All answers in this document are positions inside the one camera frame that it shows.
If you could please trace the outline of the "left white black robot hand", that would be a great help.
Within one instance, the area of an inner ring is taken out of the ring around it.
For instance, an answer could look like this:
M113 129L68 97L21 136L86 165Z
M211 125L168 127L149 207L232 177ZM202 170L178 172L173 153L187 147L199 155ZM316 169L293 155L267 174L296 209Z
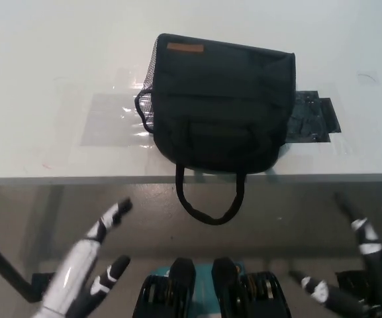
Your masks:
M130 257L119 256L89 286L86 283L107 234L131 209L128 197L115 203L72 246L52 276L34 317L88 317L101 305L130 264Z

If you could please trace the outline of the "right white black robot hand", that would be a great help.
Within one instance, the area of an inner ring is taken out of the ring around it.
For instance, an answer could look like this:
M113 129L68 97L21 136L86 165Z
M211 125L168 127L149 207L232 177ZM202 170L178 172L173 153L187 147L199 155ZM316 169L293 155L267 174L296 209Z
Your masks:
M340 317L382 317L382 242L369 219L344 194L335 193L334 200L356 236L365 273L375 296L374 304L360 301L325 280L302 271L291 270L289 275L313 300Z

